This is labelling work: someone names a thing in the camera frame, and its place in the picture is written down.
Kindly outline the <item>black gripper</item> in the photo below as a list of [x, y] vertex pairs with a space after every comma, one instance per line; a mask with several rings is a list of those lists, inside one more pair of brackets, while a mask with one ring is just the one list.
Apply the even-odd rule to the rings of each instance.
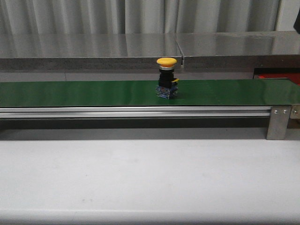
[[296, 19], [294, 25], [293, 25], [293, 28], [295, 29], [295, 31], [297, 33], [300, 33], [300, 20], [299, 19]]

